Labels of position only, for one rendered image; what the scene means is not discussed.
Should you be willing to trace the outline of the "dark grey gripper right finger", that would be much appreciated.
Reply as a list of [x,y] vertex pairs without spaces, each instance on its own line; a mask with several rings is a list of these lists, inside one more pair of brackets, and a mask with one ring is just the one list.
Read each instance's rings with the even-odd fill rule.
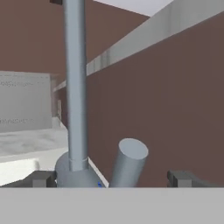
[[168,171],[167,179],[168,187],[217,187],[216,184],[202,180],[189,171]]

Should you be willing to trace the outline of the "grey tall cabinet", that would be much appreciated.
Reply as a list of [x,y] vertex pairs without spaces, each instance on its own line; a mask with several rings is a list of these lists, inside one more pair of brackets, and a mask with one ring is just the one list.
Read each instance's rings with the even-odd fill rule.
[[0,71],[0,133],[50,129],[54,84],[49,73]]

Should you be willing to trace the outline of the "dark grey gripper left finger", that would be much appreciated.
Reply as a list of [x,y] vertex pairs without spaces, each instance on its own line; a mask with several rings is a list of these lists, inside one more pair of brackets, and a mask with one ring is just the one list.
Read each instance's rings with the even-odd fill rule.
[[54,171],[34,171],[26,178],[8,184],[8,187],[55,187]]

